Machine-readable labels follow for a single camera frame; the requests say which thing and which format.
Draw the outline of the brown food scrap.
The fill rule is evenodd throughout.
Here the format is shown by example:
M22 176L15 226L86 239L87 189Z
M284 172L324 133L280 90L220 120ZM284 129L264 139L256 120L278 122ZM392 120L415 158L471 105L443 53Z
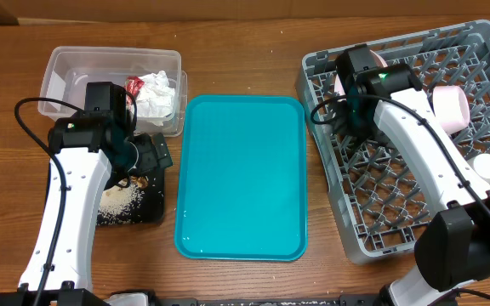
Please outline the brown food scrap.
M116 187L119 187L121 189L128 188L130 186L135 186L135 187L143 190L149 186L148 178L147 177L134 177L134 176L132 176L132 177L129 177L126 179L122 179L120 182L116 183Z

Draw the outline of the large pink plate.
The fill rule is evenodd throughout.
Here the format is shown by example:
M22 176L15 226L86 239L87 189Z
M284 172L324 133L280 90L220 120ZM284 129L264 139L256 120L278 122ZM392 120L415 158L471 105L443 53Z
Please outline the large pink plate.
M376 54L374 51L372 51L372 54L376 57L376 62L379 64L379 67L387 66L385 60L381 56ZM338 74L335 77L335 81L334 81L334 92L337 95L344 95L346 93L346 89L344 89L344 87L342 86L342 82L339 80Z

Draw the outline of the white napkin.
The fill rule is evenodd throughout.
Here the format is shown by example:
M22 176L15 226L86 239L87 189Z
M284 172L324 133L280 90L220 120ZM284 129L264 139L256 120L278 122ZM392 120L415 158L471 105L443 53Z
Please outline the white napkin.
M175 89L170 87L165 71L140 76L142 81L136 95L138 117L164 119L174 113Z

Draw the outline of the red snack wrapper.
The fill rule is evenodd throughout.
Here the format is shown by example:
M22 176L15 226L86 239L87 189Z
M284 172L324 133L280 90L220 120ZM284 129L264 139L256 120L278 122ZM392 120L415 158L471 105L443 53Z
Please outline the red snack wrapper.
M128 76L125 82L126 91L132 94L135 98L138 96L144 85L145 82L136 76Z

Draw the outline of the small pink plate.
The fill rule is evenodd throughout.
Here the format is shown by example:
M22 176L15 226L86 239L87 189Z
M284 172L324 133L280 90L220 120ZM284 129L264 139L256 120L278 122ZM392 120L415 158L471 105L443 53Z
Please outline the small pink plate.
M453 134L468 127L470 107L461 87L435 87L432 91L432 106L436 120L447 134Z

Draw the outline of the small white cup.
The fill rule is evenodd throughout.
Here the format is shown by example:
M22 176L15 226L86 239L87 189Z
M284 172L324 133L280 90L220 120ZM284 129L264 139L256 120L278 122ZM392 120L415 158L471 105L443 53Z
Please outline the small white cup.
M467 162L480 178L490 184L490 154L479 154Z

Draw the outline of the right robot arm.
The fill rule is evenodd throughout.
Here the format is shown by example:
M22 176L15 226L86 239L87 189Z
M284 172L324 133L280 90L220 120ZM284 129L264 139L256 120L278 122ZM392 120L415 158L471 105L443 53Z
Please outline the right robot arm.
M386 286L386 305L432 305L490 277L490 180L450 138L470 121L464 91L427 94L411 67L374 60L336 65L336 117L345 133L384 136L419 183L433 218L415 242L415 266Z

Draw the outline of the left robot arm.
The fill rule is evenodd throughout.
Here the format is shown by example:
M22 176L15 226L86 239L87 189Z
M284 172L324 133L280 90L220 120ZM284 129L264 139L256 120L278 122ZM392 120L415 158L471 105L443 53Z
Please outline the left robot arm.
M34 252L0 305L104 305L92 292L91 258L102 194L123 179L172 166L165 138L134 134L128 111L84 111L49 132L49 183Z

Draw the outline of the grey dishwasher rack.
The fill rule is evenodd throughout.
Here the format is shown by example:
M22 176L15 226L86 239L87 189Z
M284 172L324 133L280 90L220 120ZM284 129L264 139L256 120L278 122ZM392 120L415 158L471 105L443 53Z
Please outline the grey dishwasher rack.
M461 87L470 104L469 126L453 142L465 158L490 154L490 21L420 31L370 42L388 64L409 65L425 91ZM338 48L307 54L296 82L300 103L322 159L328 199L347 258L367 264L413 250L430 221L418 183L402 157L373 140L333 133L327 101L335 94Z

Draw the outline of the black plastic tray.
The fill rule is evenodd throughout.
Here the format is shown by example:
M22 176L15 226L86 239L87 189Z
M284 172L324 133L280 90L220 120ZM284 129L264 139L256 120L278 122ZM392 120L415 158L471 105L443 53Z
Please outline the black plastic tray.
M147 134L50 131L49 148L65 171L62 226L157 224L163 219L165 139Z

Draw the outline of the clear plastic bin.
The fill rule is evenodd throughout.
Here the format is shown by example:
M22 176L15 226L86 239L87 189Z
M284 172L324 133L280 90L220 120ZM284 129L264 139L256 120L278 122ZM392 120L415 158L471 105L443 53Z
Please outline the clear plastic bin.
M157 119L138 118L137 133L181 135L188 102L188 79L182 70L180 53L174 50L118 47L60 46L51 54L40 95L84 107L90 82L112 82L121 87L128 77L142 77L164 71L175 90L174 108Z

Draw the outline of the teal serving tray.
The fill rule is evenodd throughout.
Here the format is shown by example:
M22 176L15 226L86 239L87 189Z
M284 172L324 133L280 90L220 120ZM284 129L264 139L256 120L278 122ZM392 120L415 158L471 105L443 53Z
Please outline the teal serving tray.
M294 261L307 248L305 111L200 95L185 111L174 244L191 259Z

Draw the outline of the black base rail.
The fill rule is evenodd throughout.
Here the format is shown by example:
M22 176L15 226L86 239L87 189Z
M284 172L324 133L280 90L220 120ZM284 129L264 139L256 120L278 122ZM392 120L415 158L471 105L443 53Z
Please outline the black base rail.
M379 294L342 294L339 297L293 299L220 299L198 300L161 298L154 291L128 290L113 292L105 302L111 306L386 306L391 302Z

